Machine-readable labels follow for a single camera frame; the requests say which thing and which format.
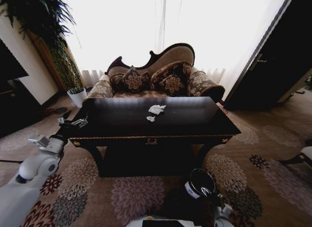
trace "throw pillow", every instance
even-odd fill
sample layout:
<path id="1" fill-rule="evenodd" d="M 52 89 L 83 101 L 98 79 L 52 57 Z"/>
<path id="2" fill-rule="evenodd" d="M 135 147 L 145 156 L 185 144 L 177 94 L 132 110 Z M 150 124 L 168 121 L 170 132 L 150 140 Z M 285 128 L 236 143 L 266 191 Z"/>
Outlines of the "throw pillow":
<path id="1" fill-rule="evenodd" d="M 124 73 L 116 73 L 116 74 L 113 74 L 109 79 L 109 81 L 112 85 L 112 88 L 115 92 L 125 90 L 125 86 L 122 83 L 123 75 L 124 75 Z"/>
<path id="2" fill-rule="evenodd" d="M 151 74 L 148 71 L 146 71 L 146 72 L 142 73 L 141 76 L 142 76 L 142 81 L 144 84 L 142 90 L 148 90 L 149 84 L 150 84 L 150 79 L 151 79 Z"/>
<path id="3" fill-rule="evenodd" d="M 123 75 L 122 82 L 133 93 L 140 92 L 144 88 L 143 77 L 133 66 Z"/>
<path id="4" fill-rule="evenodd" d="M 150 81 L 150 89 L 160 89 L 159 83 L 171 74 L 176 74 L 181 79 L 184 86 L 186 86 L 187 79 L 191 73 L 191 70 L 192 65 L 187 61 L 172 62 L 162 67 L 152 75 Z"/>
<path id="5" fill-rule="evenodd" d="M 180 77 L 176 74 L 171 74 L 162 80 L 159 85 L 162 88 L 162 91 L 168 94 L 169 96 L 181 96 L 185 95 L 185 85 L 183 84 Z"/>

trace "dark wooden table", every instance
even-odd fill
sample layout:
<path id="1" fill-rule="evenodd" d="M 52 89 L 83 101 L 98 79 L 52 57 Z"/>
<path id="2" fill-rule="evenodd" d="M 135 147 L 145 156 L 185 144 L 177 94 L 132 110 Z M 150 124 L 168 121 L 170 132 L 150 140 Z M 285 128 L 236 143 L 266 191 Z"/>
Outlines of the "dark wooden table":
<path id="1" fill-rule="evenodd" d="M 152 105 L 166 105 L 149 122 Z M 69 140 L 88 150 L 101 177 L 177 175 L 201 167 L 207 152 L 240 131 L 210 97 L 88 99 Z M 204 144 L 193 158 L 191 144 Z M 98 146 L 107 146 L 102 156 Z"/>

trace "floral upholstery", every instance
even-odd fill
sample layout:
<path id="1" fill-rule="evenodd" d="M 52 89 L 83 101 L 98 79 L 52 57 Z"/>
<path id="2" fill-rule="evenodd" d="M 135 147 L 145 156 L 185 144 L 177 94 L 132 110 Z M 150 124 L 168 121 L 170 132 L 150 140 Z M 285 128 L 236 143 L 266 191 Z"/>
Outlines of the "floral upholstery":
<path id="1" fill-rule="evenodd" d="M 150 89 L 159 90 L 159 83 L 171 74 L 177 75 L 186 86 L 187 78 L 192 70 L 192 65 L 187 61 L 172 62 L 155 72 L 150 80 Z"/>
<path id="2" fill-rule="evenodd" d="M 114 95 L 112 85 L 108 81 L 98 81 L 86 99 L 95 99 L 95 98 L 112 98 Z"/>
<path id="3" fill-rule="evenodd" d="M 143 77 L 133 66 L 122 77 L 125 87 L 133 93 L 143 90 L 148 81 L 149 76 Z"/>
<path id="4" fill-rule="evenodd" d="M 215 103 L 219 102 L 225 89 L 223 86 L 214 83 L 202 71 L 193 72 L 187 83 L 187 95 L 195 97 L 209 96 Z"/>
<path id="5" fill-rule="evenodd" d="M 125 86 L 122 83 L 123 75 L 124 73 L 116 73 L 116 74 L 113 74 L 109 79 L 113 90 L 116 92 L 125 90 Z"/>
<path id="6" fill-rule="evenodd" d="M 187 61 L 176 61 L 156 71 L 139 73 L 131 67 L 127 73 L 103 75 L 87 98 L 161 98 L 168 96 L 209 96 L 221 100 L 224 87 L 209 80 L 206 73 Z"/>
<path id="7" fill-rule="evenodd" d="M 155 90 L 144 90 L 138 93 L 120 91 L 114 95 L 114 98 L 163 98 L 168 97 L 167 94 Z"/>
<path id="8" fill-rule="evenodd" d="M 163 92 L 169 96 L 185 96 L 186 85 L 176 74 L 171 74 L 166 77 L 159 83 L 159 85 Z"/>

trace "wall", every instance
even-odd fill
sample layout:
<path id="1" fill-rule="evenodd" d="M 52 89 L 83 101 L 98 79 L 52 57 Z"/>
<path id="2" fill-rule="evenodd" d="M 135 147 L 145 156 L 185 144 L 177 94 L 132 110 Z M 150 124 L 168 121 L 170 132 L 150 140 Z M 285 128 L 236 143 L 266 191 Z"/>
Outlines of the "wall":
<path id="1" fill-rule="evenodd" d="M 0 38 L 29 75 L 20 80 L 39 104 L 43 104 L 57 93 L 58 87 L 29 38 L 23 40 L 19 34 L 19 27 L 15 23 L 12 28 L 10 20 L 0 16 Z"/>

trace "dark door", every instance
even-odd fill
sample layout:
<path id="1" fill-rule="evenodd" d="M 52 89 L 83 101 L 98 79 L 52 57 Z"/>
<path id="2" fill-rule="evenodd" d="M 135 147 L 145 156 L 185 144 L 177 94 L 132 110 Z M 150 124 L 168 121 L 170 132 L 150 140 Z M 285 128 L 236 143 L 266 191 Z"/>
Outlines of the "dark door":
<path id="1" fill-rule="evenodd" d="M 312 67 L 311 2 L 291 1 L 226 98 L 227 109 L 269 109 Z"/>

